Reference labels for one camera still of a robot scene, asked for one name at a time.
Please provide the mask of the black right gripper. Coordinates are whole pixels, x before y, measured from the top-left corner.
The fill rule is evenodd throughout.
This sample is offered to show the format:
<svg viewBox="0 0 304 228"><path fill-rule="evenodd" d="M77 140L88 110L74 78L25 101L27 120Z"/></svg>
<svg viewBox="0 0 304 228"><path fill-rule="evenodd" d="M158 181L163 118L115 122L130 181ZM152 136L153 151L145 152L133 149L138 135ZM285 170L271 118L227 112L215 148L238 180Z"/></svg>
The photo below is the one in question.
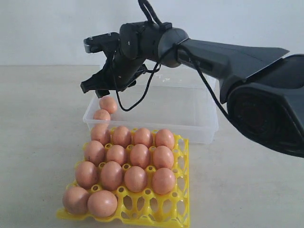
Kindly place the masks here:
<svg viewBox="0 0 304 228"><path fill-rule="evenodd" d="M122 51L116 51L110 65L81 82L80 88L84 94L95 90L98 98L110 95L111 90L124 91L136 85L136 79L142 74L140 68L145 60L144 57L129 59Z"/></svg>

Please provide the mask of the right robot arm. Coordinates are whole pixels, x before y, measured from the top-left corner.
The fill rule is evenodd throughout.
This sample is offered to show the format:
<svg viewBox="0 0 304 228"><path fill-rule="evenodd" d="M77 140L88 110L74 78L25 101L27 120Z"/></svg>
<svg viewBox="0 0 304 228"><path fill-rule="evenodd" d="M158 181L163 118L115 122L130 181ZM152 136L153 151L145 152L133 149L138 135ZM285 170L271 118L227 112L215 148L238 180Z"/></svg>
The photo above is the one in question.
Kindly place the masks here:
<svg viewBox="0 0 304 228"><path fill-rule="evenodd" d="M81 83L98 96L122 92L156 65L195 69L219 81L214 101L248 139L271 150L304 155L304 56L276 47L245 47L190 39L171 23L123 24L119 32L86 38L87 53L104 52L103 68Z"/></svg>

